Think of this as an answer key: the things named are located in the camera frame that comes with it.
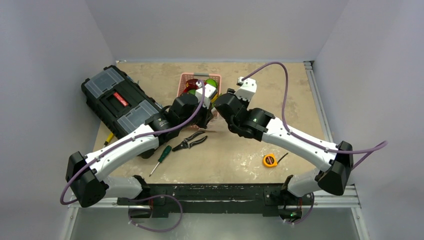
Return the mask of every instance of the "toolbox lid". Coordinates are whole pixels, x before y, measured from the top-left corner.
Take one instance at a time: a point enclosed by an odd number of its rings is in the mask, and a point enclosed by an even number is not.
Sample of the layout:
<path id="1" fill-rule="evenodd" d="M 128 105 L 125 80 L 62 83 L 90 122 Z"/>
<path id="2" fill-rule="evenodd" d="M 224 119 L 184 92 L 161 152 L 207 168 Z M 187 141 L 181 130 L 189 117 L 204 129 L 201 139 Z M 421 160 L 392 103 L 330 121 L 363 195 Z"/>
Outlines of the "toolbox lid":
<path id="1" fill-rule="evenodd" d="M 131 133 L 140 125 L 144 124 L 152 115 L 159 113 L 147 100 L 143 100 L 138 106 L 121 116 L 117 122 L 127 132 Z"/>
<path id="2" fill-rule="evenodd" d="M 113 68 L 108 68 L 92 77 L 85 83 L 85 87 L 98 99 L 103 93 L 111 90 L 116 84 L 122 82 L 124 78 Z"/>

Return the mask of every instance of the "tape measure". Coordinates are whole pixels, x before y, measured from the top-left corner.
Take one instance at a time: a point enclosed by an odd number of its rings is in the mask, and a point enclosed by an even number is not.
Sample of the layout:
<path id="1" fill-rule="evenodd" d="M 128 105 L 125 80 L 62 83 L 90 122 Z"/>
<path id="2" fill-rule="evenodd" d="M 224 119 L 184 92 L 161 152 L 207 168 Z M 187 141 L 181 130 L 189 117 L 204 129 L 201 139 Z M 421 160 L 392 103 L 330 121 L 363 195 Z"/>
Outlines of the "tape measure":
<path id="1" fill-rule="evenodd" d="M 263 160 L 262 160 L 262 163 L 263 163 L 263 165 L 265 165 L 265 167 L 267 167 L 267 168 L 273 168 L 273 167 L 276 167 L 277 165 L 278 165 L 278 163 L 280 163 L 280 161 L 285 157 L 285 156 L 287 156 L 287 154 L 289 154 L 289 153 L 286 153 L 286 154 L 284 154 L 278 161 L 277 161 L 277 159 L 276 159 L 276 156 L 274 155 L 274 154 L 267 154 L 267 155 L 265 155 L 264 157 L 263 157 Z"/>

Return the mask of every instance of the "pink basket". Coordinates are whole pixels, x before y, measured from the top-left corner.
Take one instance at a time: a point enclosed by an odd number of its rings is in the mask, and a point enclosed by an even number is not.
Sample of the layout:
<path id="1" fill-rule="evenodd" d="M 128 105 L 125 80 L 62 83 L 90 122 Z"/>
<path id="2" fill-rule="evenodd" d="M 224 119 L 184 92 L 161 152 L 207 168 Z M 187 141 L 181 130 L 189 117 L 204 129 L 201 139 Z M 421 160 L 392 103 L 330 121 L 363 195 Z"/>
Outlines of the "pink basket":
<path id="1" fill-rule="evenodd" d="M 176 96 L 179 97 L 184 89 L 186 89 L 186 82 L 190 79 L 199 79 L 199 80 L 207 80 L 207 79 L 213 79 L 218 83 L 218 95 L 221 94 L 221 75 L 219 74 L 212 74 L 212 73 L 195 73 L 195 72 L 183 72 L 181 74 L 181 77 L 179 79 L 179 84 L 178 84 L 178 91 L 176 93 Z M 216 118 L 218 116 L 218 112 L 215 111 L 213 113 L 214 117 Z M 187 127 L 186 129 L 189 130 L 198 130 L 199 127 L 196 125 Z"/>

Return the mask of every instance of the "screwdriver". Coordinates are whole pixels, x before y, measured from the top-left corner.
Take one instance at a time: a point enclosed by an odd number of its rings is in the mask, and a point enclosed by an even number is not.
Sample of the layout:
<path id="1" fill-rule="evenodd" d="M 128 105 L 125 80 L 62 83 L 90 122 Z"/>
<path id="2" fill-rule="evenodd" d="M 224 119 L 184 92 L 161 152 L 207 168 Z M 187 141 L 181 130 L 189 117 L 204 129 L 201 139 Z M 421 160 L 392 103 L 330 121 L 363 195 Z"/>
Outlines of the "screwdriver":
<path id="1" fill-rule="evenodd" d="M 153 168 L 153 170 L 151 171 L 149 177 L 153 174 L 153 172 L 156 170 L 156 168 L 159 166 L 159 164 L 162 163 L 162 161 L 168 156 L 168 154 L 170 154 L 171 150 L 172 150 L 172 147 L 170 145 L 165 147 L 165 149 L 162 152 L 162 155 L 160 155 L 159 160 L 157 160 L 157 164 Z"/>
<path id="2" fill-rule="evenodd" d="M 104 141 L 104 144 L 103 144 L 103 148 L 105 148 L 110 142 L 111 142 L 111 140 L 114 138 L 114 134 L 111 132 L 110 134 L 109 134 L 109 136 L 107 137 L 107 139 L 106 139 L 106 141 Z"/>

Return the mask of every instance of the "wooden work surface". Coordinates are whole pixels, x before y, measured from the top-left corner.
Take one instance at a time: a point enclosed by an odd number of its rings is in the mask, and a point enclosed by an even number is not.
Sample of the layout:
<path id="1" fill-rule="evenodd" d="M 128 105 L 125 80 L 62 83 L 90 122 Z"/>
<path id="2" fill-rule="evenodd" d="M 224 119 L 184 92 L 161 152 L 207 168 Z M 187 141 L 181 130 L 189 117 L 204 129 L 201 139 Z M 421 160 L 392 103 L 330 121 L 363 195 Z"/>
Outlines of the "wooden work surface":
<path id="1" fill-rule="evenodd" d="M 221 90 L 237 89 L 238 77 L 246 76 L 264 63 L 119 63 L 144 92 L 163 106 L 170 105 L 177 96 L 183 72 L 220 74 Z M 316 138 L 324 139 L 320 119 L 303 63 L 287 63 L 289 74 L 285 116 L 288 124 Z M 281 119 L 281 105 L 285 87 L 284 71 L 271 65 L 255 74 L 257 92 L 249 108 L 262 108 Z M 175 147 L 193 132 L 183 130 L 178 137 L 159 147 L 149 159 L 135 157 L 117 168 L 111 176 L 140 175 L 148 183 L 282 183 L 288 175 L 302 174 L 314 168 L 312 164 L 289 153 L 277 167 L 262 164 L 266 154 L 279 159 L 288 151 L 253 139 L 238 137 L 227 125 L 214 125 L 215 132 L 207 132 L 208 139 L 191 149 L 171 152 L 151 177 L 158 158 L 166 145 Z M 94 150 L 102 148 L 110 131 L 101 123 Z"/>

